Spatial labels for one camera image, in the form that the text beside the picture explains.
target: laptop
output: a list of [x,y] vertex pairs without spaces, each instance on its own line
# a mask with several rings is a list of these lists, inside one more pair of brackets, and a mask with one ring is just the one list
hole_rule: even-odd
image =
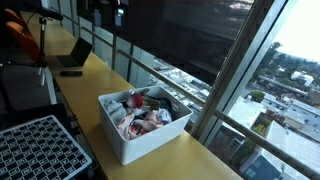
[[46,56],[45,60],[51,70],[81,68],[86,62],[92,47],[90,43],[79,37],[70,55]]

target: laptop screen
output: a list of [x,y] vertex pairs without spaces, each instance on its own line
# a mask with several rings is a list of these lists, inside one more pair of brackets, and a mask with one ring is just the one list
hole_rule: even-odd
[[83,66],[91,50],[92,45],[88,43],[86,40],[79,37],[70,55],[72,59],[79,63],[79,65]]

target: sky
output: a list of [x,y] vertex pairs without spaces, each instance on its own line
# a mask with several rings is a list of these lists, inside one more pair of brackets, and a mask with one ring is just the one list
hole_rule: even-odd
[[320,0],[298,0],[274,42],[281,52],[320,63]]

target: storage bin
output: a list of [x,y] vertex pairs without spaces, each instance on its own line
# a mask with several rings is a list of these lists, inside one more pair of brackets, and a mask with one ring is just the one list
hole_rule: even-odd
[[98,97],[102,129],[122,165],[126,165],[138,159],[139,157],[179,136],[183,132],[184,127],[192,114],[192,111],[188,107],[175,99],[162,87],[153,86],[134,89],[134,91],[142,93],[147,88],[150,89],[147,95],[152,97],[166,97],[172,104],[175,104],[178,109],[177,111],[173,110],[173,113],[175,114],[175,120],[173,122],[133,140],[127,140],[122,137],[115,123],[112,122],[103,106],[103,103],[107,100],[114,100],[117,102],[125,101],[130,94],[129,91],[101,95]]

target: chair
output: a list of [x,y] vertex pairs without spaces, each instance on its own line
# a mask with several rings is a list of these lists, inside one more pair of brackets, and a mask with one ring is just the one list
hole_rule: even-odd
[[19,16],[16,12],[14,12],[13,10],[11,10],[9,8],[5,8],[4,12],[8,16],[9,21],[16,22],[16,23],[20,24],[21,26],[26,27],[26,23],[24,22],[23,18],[21,16]]
[[[10,34],[18,42],[24,52],[28,54],[29,57],[34,61],[34,63],[40,64],[40,49],[32,34],[29,31],[25,31],[24,27],[22,27],[20,24],[13,21],[7,22],[6,28],[9,30]],[[43,86],[45,80],[47,80],[51,103],[56,104],[52,75],[49,69],[47,67],[43,68],[43,70],[40,68],[39,75],[40,74],[42,74],[41,86]]]

